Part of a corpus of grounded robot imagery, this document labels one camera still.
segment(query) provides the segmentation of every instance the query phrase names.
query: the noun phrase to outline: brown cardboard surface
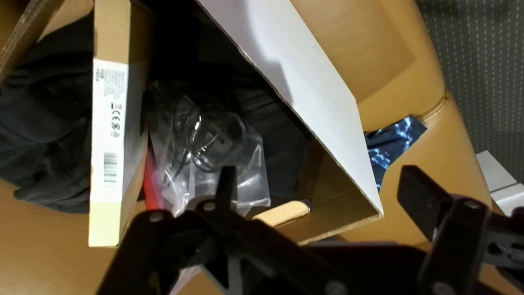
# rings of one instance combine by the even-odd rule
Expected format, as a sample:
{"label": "brown cardboard surface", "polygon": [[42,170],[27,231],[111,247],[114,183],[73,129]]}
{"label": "brown cardboard surface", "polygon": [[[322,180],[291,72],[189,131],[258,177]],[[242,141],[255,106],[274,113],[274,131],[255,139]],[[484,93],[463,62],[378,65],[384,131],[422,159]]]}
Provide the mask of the brown cardboard surface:
{"label": "brown cardboard surface", "polygon": [[21,13],[29,0],[3,0],[0,1],[0,44],[3,46],[11,36]]}
{"label": "brown cardboard surface", "polygon": [[445,191],[464,195],[491,206],[482,175],[451,96],[443,96],[438,108],[419,118],[425,132],[386,170],[379,196],[386,214],[374,223],[342,232],[347,241],[396,241],[419,244],[425,241],[397,201],[402,165],[417,165]]}
{"label": "brown cardboard surface", "polygon": [[111,62],[148,59],[152,18],[130,0],[99,0],[94,5],[94,57]]}
{"label": "brown cardboard surface", "polygon": [[37,41],[44,27],[47,26],[50,16],[58,8],[62,0],[31,0],[24,6],[22,13],[19,14],[19,5],[8,5],[14,0],[4,0],[0,6],[6,8],[0,14],[6,14],[6,18],[0,18],[1,23],[6,23],[8,37],[4,39],[4,32],[0,34],[0,37],[4,39],[4,42],[0,42],[0,83],[3,78],[9,73],[9,70],[16,65],[16,62],[22,57],[26,49]]}
{"label": "brown cardboard surface", "polygon": [[319,144],[309,155],[302,198],[309,200],[311,211],[276,226],[276,231],[301,244],[338,234],[376,216],[376,209]]}
{"label": "brown cardboard surface", "polygon": [[14,200],[1,180],[0,203],[0,293],[93,293],[112,250],[86,247],[86,214]]}
{"label": "brown cardboard surface", "polygon": [[[414,62],[414,55],[379,1],[345,1],[337,9],[332,3],[332,0],[327,3],[325,0],[293,0],[311,32],[350,85],[356,101],[363,101],[405,70]],[[394,59],[369,68],[376,55],[389,52],[394,52]]]}
{"label": "brown cardboard surface", "polygon": [[55,16],[50,18],[49,24],[45,26],[42,36],[80,19],[86,13],[93,9],[93,0],[63,0],[60,8],[57,9]]}

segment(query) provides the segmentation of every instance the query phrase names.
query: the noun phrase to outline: black object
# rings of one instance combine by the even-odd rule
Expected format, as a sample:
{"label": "black object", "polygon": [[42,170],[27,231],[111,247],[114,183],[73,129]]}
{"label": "black object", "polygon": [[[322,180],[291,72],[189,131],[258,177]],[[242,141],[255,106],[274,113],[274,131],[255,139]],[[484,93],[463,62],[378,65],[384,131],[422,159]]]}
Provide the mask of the black object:
{"label": "black object", "polygon": [[16,198],[88,209],[93,14],[40,39],[0,88],[0,177]]}
{"label": "black object", "polygon": [[402,168],[399,201],[430,232],[427,255],[407,245],[299,247],[232,213],[234,193],[234,168],[224,168],[216,200],[196,211],[135,216],[98,293],[168,293],[178,270],[196,263],[224,293],[496,293],[476,278],[482,260],[522,283],[520,214],[504,218],[473,198],[455,200],[417,167]]}
{"label": "black object", "polygon": [[145,3],[155,13],[152,80],[183,82],[196,105],[212,98],[235,111],[263,139],[270,195],[301,196],[306,126],[194,0]]}

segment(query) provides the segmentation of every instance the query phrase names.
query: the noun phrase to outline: white cardboard flap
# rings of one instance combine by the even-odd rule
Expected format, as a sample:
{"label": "white cardboard flap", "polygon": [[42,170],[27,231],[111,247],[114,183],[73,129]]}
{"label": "white cardboard flap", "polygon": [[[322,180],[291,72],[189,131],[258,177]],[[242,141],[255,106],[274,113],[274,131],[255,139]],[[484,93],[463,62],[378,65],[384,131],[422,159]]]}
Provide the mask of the white cardboard flap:
{"label": "white cardboard flap", "polygon": [[199,3],[383,213],[355,98],[294,6],[288,0]]}

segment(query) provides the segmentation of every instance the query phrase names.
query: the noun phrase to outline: dark cloth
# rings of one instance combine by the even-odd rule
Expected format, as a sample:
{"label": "dark cloth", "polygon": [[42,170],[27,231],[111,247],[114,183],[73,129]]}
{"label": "dark cloth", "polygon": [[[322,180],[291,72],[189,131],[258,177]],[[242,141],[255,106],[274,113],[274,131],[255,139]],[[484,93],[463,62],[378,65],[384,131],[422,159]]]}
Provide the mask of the dark cloth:
{"label": "dark cloth", "polygon": [[376,188],[379,190],[386,168],[404,154],[425,131],[414,116],[405,116],[383,129],[365,134]]}
{"label": "dark cloth", "polygon": [[88,209],[93,16],[39,41],[0,90],[0,177],[16,198]]}

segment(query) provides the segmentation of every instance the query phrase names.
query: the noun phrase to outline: white label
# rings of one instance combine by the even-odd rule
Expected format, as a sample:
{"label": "white label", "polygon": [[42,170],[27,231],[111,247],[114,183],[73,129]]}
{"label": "white label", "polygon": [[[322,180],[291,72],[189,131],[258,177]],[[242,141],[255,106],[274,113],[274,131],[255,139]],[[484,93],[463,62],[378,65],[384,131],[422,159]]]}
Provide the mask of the white label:
{"label": "white label", "polygon": [[122,195],[127,75],[125,64],[93,60],[91,198],[96,200]]}

